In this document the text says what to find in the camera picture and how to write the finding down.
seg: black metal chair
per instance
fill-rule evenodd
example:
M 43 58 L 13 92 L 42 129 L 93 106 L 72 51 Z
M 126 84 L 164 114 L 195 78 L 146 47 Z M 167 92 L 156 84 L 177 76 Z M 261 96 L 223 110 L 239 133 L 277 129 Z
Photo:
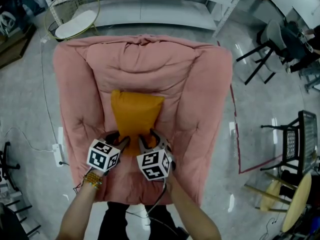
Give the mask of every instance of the black metal chair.
M 261 128 L 281 130 L 283 148 L 282 161 L 260 171 L 286 166 L 297 170 L 297 174 L 302 176 L 317 165 L 318 127 L 314 113 L 302 110 L 298 112 L 298 118 L 287 125 L 261 125 Z M 298 166 L 289 163 L 294 160 L 298 160 Z
M 18 202 L 20 201 L 17 200 L 6 205 L 0 203 L 0 239 L 29 240 L 29 237 L 41 227 L 41 225 L 38 225 L 31 231 L 25 232 L 21 223 L 24 222 L 27 217 L 19 220 L 17 214 L 30 209 L 32 205 L 16 211 L 12 211 L 8 208 Z
M 255 74 L 261 69 L 263 65 L 266 65 L 267 69 L 270 70 L 272 73 L 271 75 L 264 81 L 264 84 L 269 82 L 269 80 L 278 72 L 282 71 L 282 65 L 284 64 L 284 61 L 281 62 L 278 56 L 272 56 L 272 62 L 268 63 L 267 60 L 271 56 L 273 52 L 275 52 L 277 55 L 282 56 L 283 53 L 286 50 L 286 45 L 281 37 L 281 29 L 275 20 L 270 20 L 266 28 L 261 34 L 261 45 L 257 48 L 253 49 L 252 51 L 249 51 L 245 55 L 239 57 L 236 59 L 237 62 L 243 60 L 244 58 L 254 54 L 255 52 L 259 52 L 262 59 L 258 59 L 255 62 L 260 63 L 254 72 L 249 76 L 249 78 L 245 81 L 245 85 L 247 85 L 251 79 L 255 76 Z M 267 54 L 264 53 L 262 50 L 265 47 L 269 47 L 270 50 Z
M 10 177 L 9 169 L 19 170 L 20 165 L 18 163 L 15 166 L 10 166 L 7 164 L 8 146 L 10 146 L 10 142 L 6 142 L 4 144 L 3 152 L 0 151 L 0 168 L 2 169 L 2 175 L 0 174 L 0 182 L 1 182 L 1 178 L 3 177 L 5 180 L 9 181 L 9 183 L 11 184 L 12 188 L 15 191 L 19 191 L 19 189 L 14 185 L 14 183 Z

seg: pink blanket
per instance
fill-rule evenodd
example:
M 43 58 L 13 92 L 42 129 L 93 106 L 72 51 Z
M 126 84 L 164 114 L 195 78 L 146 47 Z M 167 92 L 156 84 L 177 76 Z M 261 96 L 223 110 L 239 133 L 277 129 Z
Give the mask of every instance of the pink blanket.
M 200 204 L 232 78 L 224 48 L 169 36 L 97 36 L 60 43 L 54 52 L 61 121 L 74 183 L 88 170 L 93 139 L 117 129 L 114 89 L 165 97 L 155 128 L 172 146 L 175 175 Z M 135 157 L 103 180 L 97 201 L 154 204 L 162 184 L 147 181 Z M 167 194 L 161 204 L 170 204 Z

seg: wooden stool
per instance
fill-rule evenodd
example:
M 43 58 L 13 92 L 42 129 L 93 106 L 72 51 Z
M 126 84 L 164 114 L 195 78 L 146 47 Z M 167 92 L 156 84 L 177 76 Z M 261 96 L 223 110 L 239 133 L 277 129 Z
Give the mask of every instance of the wooden stool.
M 256 209 L 264 212 L 286 213 L 283 221 L 282 232 L 287 232 L 297 222 L 306 207 L 311 188 L 311 174 L 307 173 L 300 181 L 298 187 L 291 185 L 290 183 L 270 174 L 269 172 L 266 172 L 265 174 L 275 180 L 269 185 L 266 191 L 262 191 L 247 184 L 244 186 L 263 195 L 260 208 L 256 207 Z M 279 197 L 281 184 L 295 191 L 291 202 Z M 289 208 L 287 210 L 272 209 L 276 201 L 289 205 Z

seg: orange pillow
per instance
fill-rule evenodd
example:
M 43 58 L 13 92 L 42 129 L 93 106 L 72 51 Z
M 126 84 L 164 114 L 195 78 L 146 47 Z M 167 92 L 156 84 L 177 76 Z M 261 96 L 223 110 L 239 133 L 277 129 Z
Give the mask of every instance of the orange pillow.
M 160 113 L 165 98 L 137 92 L 111 93 L 111 107 L 115 117 L 120 140 L 129 136 L 129 147 L 123 152 L 125 155 L 140 155 L 138 136 L 144 135 L 148 144 L 155 140 L 150 136 L 150 129 L 155 127 L 155 121 Z

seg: bracelet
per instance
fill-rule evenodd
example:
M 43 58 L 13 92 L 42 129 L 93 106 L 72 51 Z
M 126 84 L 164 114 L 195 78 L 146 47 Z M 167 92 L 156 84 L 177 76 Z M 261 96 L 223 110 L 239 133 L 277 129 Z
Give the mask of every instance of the bracelet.
M 84 176 L 84 181 L 90 183 L 95 189 L 99 190 L 102 184 L 102 178 L 96 175 L 93 171 Z

